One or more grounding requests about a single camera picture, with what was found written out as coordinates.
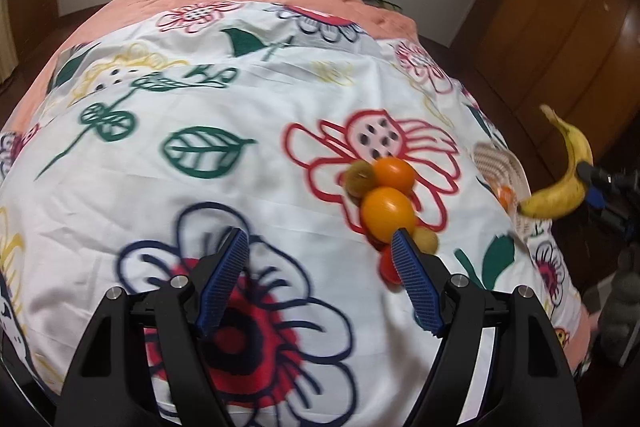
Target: brown kiwi fruit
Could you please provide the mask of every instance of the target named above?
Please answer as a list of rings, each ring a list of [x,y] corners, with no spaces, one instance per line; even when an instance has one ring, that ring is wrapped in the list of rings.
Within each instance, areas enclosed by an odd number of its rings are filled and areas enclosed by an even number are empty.
[[[433,230],[425,227],[415,227],[413,240],[415,246],[422,253],[436,253],[438,251],[438,236]]]
[[[353,162],[344,174],[344,190],[354,198],[363,198],[367,192],[377,186],[373,167],[364,160]]]

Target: bed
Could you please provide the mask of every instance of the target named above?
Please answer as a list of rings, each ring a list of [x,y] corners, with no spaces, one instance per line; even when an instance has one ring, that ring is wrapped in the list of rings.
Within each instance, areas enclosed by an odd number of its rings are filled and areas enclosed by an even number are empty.
[[[533,288],[575,369],[588,320],[551,223],[518,235],[479,146],[508,150],[398,13],[360,0],[114,0],[2,130],[2,326],[59,393],[108,288],[188,274],[240,227],[250,266],[204,349],[236,425],[402,425],[439,341],[381,279],[341,186],[352,162],[393,155],[417,171],[412,202],[449,271]],[[176,419],[153,330],[146,341],[161,412]],[[478,411],[491,350],[486,330],[460,421]]]

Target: metal bolt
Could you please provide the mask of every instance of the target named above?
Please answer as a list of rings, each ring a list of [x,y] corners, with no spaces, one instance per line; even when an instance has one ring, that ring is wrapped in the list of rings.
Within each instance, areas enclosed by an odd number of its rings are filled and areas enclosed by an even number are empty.
[[[518,286],[518,293],[526,299],[530,299],[533,296],[533,290],[524,284]]]
[[[122,288],[120,286],[114,286],[113,288],[109,288],[107,293],[104,294],[110,301],[114,301],[118,297],[122,295]]]
[[[186,275],[176,275],[171,279],[171,286],[174,288],[184,288],[189,284],[189,278]]]
[[[456,288],[464,288],[469,284],[469,277],[462,275],[462,273],[456,273],[451,276],[451,284]]]

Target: basket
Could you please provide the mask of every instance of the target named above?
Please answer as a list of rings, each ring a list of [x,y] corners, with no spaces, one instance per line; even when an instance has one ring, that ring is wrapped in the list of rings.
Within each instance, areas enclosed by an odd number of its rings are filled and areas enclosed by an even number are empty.
[[[517,156],[509,150],[497,150],[488,143],[478,143],[473,152],[474,163],[484,179],[497,185],[509,185],[516,195],[516,203],[531,195],[529,182]],[[521,216],[513,209],[509,217],[521,240],[534,230],[533,219]]]

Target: yellow banana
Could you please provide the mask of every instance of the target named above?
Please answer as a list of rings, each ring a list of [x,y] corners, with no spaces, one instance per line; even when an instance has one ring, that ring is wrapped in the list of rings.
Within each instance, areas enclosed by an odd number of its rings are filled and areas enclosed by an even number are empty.
[[[540,109],[562,134],[569,162],[560,181],[521,201],[518,212],[534,219],[557,219],[570,214],[584,201],[587,188],[578,178],[575,167],[582,161],[593,165],[593,155],[589,141],[577,127],[559,118],[548,105],[543,104]]]

